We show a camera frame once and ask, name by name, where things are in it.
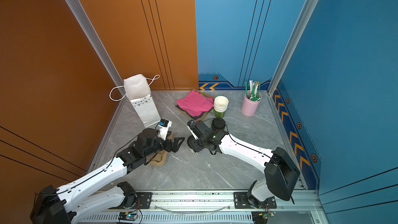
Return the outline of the white takeout coffee cup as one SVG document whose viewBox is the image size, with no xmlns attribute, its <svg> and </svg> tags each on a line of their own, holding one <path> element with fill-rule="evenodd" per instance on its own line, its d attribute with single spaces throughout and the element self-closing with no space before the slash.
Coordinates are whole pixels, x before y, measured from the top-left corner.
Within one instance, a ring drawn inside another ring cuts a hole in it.
<svg viewBox="0 0 398 224">
<path fill-rule="evenodd" d="M 192 152 L 194 155 L 198 155 L 198 154 L 202 151 L 202 148 L 201 148 L 201 147 L 197 147 L 197 146 L 192 145 L 192 144 L 188 144 L 188 146 L 189 146 L 191 152 Z"/>
</svg>

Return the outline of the beige pulp cup carrier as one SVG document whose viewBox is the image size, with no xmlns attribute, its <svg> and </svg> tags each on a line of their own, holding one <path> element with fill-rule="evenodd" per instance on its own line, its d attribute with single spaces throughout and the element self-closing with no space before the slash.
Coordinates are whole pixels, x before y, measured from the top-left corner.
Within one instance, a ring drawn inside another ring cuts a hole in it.
<svg viewBox="0 0 398 224">
<path fill-rule="evenodd" d="M 159 153 L 157 153 L 155 155 L 155 157 L 149 161 L 151 158 L 147 159 L 147 164 L 152 166 L 152 167 L 162 167 L 163 165 L 165 165 L 167 157 L 168 157 L 168 152 L 163 150 L 160 151 Z"/>
</svg>

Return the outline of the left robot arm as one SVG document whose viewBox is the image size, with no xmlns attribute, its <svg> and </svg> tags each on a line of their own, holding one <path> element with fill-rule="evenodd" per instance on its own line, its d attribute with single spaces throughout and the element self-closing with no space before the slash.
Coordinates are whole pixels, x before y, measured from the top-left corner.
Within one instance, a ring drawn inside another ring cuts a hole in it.
<svg viewBox="0 0 398 224">
<path fill-rule="evenodd" d="M 171 131 L 162 138 L 156 129 L 146 128 L 117 149 L 112 159 L 91 173 L 66 185 L 48 186 L 36 194 L 31 222 L 34 224 L 76 224 L 88 216 L 112 207 L 140 208 L 136 190 L 126 181 L 97 193 L 107 184 L 149 164 L 160 152 L 177 152 L 184 137 Z"/>
</svg>

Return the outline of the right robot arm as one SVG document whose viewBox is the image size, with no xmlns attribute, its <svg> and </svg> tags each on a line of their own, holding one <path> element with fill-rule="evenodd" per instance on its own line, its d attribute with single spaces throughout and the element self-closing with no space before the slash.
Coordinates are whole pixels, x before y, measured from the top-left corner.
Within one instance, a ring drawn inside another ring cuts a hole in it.
<svg viewBox="0 0 398 224">
<path fill-rule="evenodd" d="M 292 193 L 300 177 L 300 170 L 287 152 L 246 143 L 225 130 L 192 131 L 188 138 L 193 153 L 208 149 L 211 154 L 224 154 L 238 158 L 264 173 L 262 180 L 252 183 L 244 199 L 251 207 L 262 208 L 270 198 L 293 201 Z"/>
</svg>

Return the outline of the stack of black lids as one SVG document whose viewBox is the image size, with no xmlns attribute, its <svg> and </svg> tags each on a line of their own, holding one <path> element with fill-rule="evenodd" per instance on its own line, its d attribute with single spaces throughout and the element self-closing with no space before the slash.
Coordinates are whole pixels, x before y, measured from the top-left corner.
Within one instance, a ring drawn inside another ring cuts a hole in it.
<svg viewBox="0 0 398 224">
<path fill-rule="evenodd" d="M 216 132 L 218 130 L 225 130 L 226 122 L 222 118 L 214 118 L 211 122 L 211 129 Z"/>
</svg>

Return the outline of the stack of paper cups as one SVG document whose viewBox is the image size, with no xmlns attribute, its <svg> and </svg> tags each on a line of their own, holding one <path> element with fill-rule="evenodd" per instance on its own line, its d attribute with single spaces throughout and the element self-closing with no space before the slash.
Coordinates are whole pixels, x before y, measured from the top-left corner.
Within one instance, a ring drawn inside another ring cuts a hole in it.
<svg viewBox="0 0 398 224">
<path fill-rule="evenodd" d="M 229 100 L 225 96 L 217 96 L 214 99 L 214 111 L 216 118 L 223 118 L 228 108 Z"/>
</svg>

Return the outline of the pink straw holder cup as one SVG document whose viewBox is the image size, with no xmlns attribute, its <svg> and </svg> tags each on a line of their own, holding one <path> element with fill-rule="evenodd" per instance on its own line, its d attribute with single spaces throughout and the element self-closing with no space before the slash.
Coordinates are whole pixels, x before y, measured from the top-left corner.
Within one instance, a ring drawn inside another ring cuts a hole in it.
<svg viewBox="0 0 398 224">
<path fill-rule="evenodd" d="M 250 116 L 254 116 L 255 115 L 255 113 L 256 113 L 256 111 L 258 109 L 258 106 L 259 106 L 259 104 L 261 102 L 261 97 L 257 101 L 252 101 L 248 97 L 249 97 L 249 93 L 247 93 L 244 96 L 243 104 L 242 104 L 242 107 L 241 107 L 241 112 L 245 116 L 250 117 Z"/>
</svg>

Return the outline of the bundle of wrapped straws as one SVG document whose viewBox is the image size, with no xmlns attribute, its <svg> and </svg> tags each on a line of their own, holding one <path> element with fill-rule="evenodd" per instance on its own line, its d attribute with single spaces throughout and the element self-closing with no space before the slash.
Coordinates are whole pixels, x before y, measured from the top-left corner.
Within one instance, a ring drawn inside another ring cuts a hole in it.
<svg viewBox="0 0 398 224">
<path fill-rule="evenodd" d="M 252 102 L 258 102 L 261 99 L 260 95 L 261 84 L 253 80 L 249 80 L 245 84 L 246 99 Z"/>
</svg>

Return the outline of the white paper gift bag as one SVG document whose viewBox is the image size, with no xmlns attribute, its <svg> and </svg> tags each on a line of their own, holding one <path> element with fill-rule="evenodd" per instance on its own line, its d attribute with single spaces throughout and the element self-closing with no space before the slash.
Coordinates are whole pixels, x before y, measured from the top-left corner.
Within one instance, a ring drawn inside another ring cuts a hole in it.
<svg viewBox="0 0 398 224">
<path fill-rule="evenodd" d="M 122 86 L 112 88 L 109 98 L 115 102 L 127 98 L 146 128 L 157 124 L 160 122 L 161 117 L 154 103 L 150 86 L 159 78 L 160 75 L 155 75 L 153 78 L 147 78 L 142 74 L 131 76 L 123 81 Z M 112 98 L 112 93 L 116 89 L 124 90 L 120 99 Z"/>
</svg>

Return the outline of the green circuit board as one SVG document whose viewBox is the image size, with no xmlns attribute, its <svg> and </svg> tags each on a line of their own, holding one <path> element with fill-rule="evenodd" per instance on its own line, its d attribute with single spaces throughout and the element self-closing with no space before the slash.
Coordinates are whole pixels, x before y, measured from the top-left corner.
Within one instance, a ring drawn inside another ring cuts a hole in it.
<svg viewBox="0 0 398 224">
<path fill-rule="evenodd" d="M 120 212 L 118 216 L 118 222 L 120 223 L 131 223 L 138 220 L 138 214 L 136 212 Z"/>
</svg>

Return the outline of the aluminium front rail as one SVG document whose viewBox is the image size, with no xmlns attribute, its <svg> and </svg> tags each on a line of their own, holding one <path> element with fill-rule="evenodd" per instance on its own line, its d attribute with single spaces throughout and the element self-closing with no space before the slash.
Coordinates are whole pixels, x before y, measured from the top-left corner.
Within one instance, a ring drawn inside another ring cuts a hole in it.
<svg viewBox="0 0 398 224">
<path fill-rule="evenodd" d="M 293 201 L 275 199 L 277 209 L 236 209 L 234 192 L 243 190 L 154 190 L 150 209 L 107 209 L 82 224 L 327 224 L 321 203 L 311 190 L 296 190 Z M 138 220 L 118 222 L 120 212 Z"/>
</svg>

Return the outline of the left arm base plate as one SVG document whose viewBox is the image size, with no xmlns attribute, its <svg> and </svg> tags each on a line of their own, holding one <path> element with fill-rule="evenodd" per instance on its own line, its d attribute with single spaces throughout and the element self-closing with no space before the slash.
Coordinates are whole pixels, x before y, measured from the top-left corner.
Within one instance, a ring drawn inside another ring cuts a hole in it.
<svg viewBox="0 0 398 224">
<path fill-rule="evenodd" d="M 124 200 L 121 205 L 113 209 L 150 209 L 152 192 L 137 192 L 134 197 Z"/>
</svg>

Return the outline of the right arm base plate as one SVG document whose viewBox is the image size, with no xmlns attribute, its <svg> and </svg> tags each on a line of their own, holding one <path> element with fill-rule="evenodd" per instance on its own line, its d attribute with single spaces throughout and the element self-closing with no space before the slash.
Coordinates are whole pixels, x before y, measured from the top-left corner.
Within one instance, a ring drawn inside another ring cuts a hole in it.
<svg viewBox="0 0 398 224">
<path fill-rule="evenodd" d="M 246 208 L 277 209 L 277 204 L 274 197 L 267 198 L 264 201 L 259 201 L 253 196 L 248 196 L 247 192 L 234 192 L 233 196 L 234 196 L 234 206 L 236 209 L 246 209 Z"/>
</svg>

